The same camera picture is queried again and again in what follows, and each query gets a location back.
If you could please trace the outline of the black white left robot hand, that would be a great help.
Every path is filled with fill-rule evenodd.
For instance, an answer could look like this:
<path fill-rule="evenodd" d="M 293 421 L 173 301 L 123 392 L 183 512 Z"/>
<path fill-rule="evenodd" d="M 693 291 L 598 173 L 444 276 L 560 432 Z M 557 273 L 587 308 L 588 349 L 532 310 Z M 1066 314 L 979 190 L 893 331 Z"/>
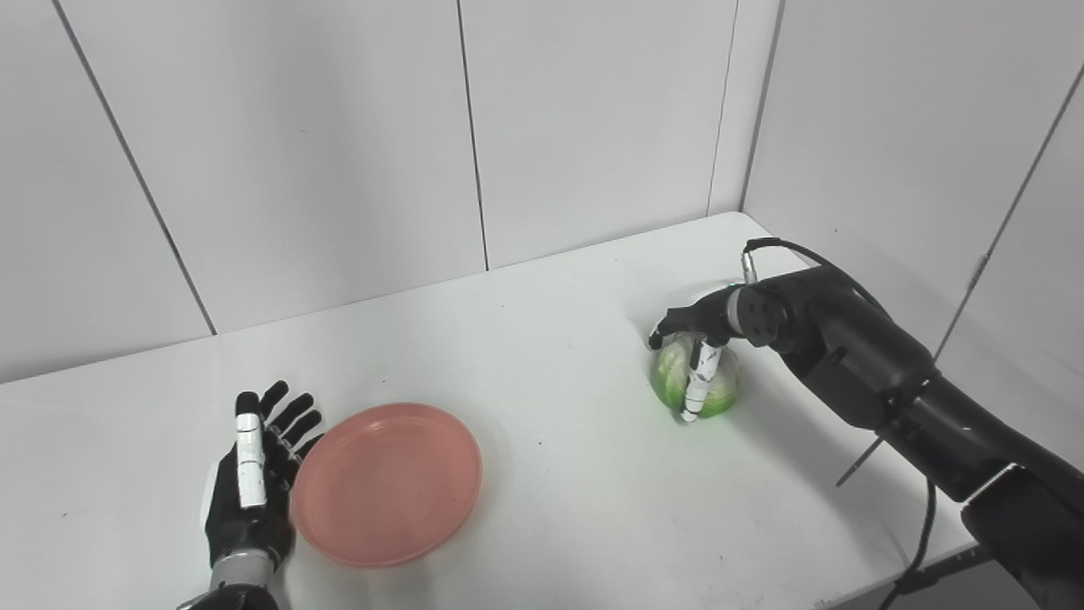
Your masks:
<path fill-rule="evenodd" d="M 278 570 L 294 549 L 296 529 L 291 523 L 291 491 L 306 456 L 322 439 L 313 430 L 323 416 L 314 405 L 313 395 L 306 391 L 280 407 L 288 391 L 287 382 L 279 380 L 263 394 L 242 391 L 236 398 L 234 413 L 255 420 L 254 431 L 261 440 L 263 459 L 259 464 L 259 479 L 266 499 L 259 505 L 243 506 L 238 447 L 230 447 L 218 463 L 204 524 L 211 564 L 237 551 L 266 551 Z"/>

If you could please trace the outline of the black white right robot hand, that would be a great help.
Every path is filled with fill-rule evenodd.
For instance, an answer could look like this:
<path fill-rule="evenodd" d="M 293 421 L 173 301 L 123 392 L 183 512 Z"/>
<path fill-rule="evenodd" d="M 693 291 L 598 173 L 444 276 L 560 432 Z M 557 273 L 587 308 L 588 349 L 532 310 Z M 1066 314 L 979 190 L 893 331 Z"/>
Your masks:
<path fill-rule="evenodd" d="M 680 421 L 717 417 L 736 404 L 739 363 L 727 346 L 728 286 L 684 308 L 669 308 L 648 336 L 648 380 L 655 397 Z"/>

